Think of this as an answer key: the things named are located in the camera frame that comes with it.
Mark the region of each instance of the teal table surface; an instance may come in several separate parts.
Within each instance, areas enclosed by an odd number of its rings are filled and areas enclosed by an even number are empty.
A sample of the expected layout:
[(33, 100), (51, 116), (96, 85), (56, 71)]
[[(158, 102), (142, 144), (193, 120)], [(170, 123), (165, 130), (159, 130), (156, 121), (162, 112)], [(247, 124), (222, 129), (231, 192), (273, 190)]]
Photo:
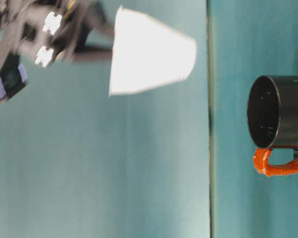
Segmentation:
[(209, 14), (213, 237), (298, 238), (298, 175), (257, 174), (246, 122), (256, 77), (298, 74), (298, 0), (211, 0)]
[(23, 59), (29, 84), (0, 105), (0, 238), (210, 236), (206, 2), (104, 1), (111, 20), (121, 4), (194, 37), (195, 70), (109, 98), (110, 63)]

